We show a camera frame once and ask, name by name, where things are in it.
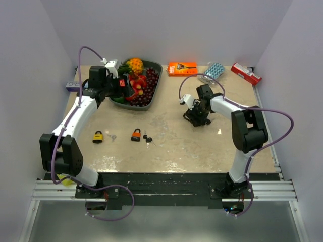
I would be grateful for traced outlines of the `black padlock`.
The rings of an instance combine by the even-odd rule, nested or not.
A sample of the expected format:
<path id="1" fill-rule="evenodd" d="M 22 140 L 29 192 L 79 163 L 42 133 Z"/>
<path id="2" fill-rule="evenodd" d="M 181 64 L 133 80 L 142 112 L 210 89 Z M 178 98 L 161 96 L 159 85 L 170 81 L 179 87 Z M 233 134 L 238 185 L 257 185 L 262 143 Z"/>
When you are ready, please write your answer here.
<path id="1" fill-rule="evenodd" d="M 190 122 L 193 126 L 195 126 L 195 121 L 194 121 L 194 119 L 192 119 L 192 117 L 191 117 L 191 116 L 189 116 L 187 113 L 184 113 L 184 114 L 183 114 L 183 118 L 184 118 L 184 120 L 186 120 L 186 121 Z"/>

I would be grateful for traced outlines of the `orange padlock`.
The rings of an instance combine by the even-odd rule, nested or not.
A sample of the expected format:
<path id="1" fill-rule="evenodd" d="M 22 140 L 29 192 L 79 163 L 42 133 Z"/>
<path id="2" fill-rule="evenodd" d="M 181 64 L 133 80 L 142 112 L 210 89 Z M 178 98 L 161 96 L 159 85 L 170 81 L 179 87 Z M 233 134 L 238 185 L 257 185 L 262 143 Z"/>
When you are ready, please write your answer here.
<path id="1" fill-rule="evenodd" d="M 141 130 L 136 128 L 131 136 L 131 141 L 139 142 L 141 140 Z"/>

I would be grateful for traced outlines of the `small silver key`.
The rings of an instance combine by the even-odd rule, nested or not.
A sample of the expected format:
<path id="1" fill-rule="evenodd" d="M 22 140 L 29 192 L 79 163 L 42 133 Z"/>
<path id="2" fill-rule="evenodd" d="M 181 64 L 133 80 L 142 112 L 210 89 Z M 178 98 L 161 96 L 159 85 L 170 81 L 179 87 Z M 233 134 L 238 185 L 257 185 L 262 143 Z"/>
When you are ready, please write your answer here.
<path id="1" fill-rule="evenodd" d="M 112 140 L 112 142 L 116 139 L 116 135 L 110 135 L 110 134 L 107 134 L 110 138 L 111 138 L 111 140 Z"/>

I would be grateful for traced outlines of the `black orange-padlock keys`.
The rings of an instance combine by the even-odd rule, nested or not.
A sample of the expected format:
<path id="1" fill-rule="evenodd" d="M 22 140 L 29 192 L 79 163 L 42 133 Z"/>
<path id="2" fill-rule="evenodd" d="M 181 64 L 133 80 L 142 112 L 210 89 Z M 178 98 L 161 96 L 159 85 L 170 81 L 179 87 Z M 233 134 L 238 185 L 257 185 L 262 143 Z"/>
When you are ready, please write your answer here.
<path id="1" fill-rule="evenodd" d="M 144 140 L 146 141 L 146 146 L 147 146 L 147 149 L 149 148 L 149 145 L 152 144 L 155 146 L 155 143 L 153 141 L 153 138 L 152 137 L 149 137 L 146 130 L 144 130 L 144 135 L 143 135 L 143 138 Z"/>

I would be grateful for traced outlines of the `yellow padlock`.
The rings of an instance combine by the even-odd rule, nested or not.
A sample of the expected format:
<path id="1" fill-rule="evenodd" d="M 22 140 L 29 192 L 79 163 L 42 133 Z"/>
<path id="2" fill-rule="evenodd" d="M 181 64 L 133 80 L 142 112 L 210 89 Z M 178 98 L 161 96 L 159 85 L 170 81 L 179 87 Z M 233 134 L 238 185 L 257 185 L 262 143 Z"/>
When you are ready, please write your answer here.
<path id="1" fill-rule="evenodd" d="M 99 144 L 99 143 L 102 143 L 103 142 L 103 133 L 102 131 L 96 131 L 94 136 L 93 136 L 93 139 L 92 139 L 92 142 L 95 143 L 95 144 Z"/>

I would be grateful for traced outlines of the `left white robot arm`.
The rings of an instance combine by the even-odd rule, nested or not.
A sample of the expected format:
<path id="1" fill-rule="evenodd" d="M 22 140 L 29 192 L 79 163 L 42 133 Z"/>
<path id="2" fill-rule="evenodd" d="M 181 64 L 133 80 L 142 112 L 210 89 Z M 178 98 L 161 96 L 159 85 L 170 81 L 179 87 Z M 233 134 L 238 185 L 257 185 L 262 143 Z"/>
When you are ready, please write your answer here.
<path id="1" fill-rule="evenodd" d="M 42 134 L 40 152 L 42 166 L 51 177 L 62 174 L 65 178 L 87 185 L 94 198 L 104 194 L 98 172 L 86 167 L 77 139 L 88 119 L 107 97 L 130 97 L 135 93 L 127 74 L 119 75 L 117 62 L 91 66 L 89 78 L 80 82 L 75 102 L 63 121 L 49 134 Z"/>

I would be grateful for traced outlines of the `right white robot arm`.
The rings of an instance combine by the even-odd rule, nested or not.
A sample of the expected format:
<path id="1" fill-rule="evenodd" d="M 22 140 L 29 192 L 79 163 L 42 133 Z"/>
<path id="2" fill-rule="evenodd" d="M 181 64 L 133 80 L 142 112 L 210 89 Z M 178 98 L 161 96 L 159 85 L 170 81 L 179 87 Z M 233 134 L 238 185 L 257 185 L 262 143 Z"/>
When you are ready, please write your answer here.
<path id="1" fill-rule="evenodd" d="M 254 152 L 260 150 L 268 141 L 268 132 L 261 110 L 258 106 L 242 107 L 242 105 L 227 99 L 222 93 L 213 93 L 205 84 L 196 88 L 198 98 L 185 94 L 179 99 L 181 105 L 188 110 L 184 119 L 194 127 L 209 125 L 208 115 L 218 113 L 231 121 L 232 140 L 236 147 L 233 166 L 229 171 L 229 181 L 225 185 L 225 193 L 230 198 L 236 198 L 243 192 L 241 183 L 249 178 L 250 164 Z"/>

